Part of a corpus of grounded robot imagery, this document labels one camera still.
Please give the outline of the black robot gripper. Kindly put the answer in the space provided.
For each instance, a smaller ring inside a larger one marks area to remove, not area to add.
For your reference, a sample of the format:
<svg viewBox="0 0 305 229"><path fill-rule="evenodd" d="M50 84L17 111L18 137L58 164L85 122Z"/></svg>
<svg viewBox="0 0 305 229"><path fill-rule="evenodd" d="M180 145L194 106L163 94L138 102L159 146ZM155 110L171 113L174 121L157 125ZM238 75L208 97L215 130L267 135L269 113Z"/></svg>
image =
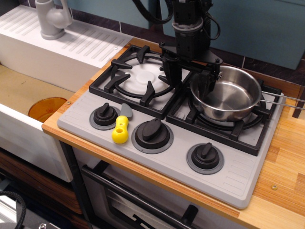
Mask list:
<svg viewBox="0 0 305 229"><path fill-rule="evenodd" d="M169 85L178 85L182 70L197 74L198 98L204 101L219 78L221 58L210 51L210 25L173 25L175 42L161 42L163 70Z"/></svg>

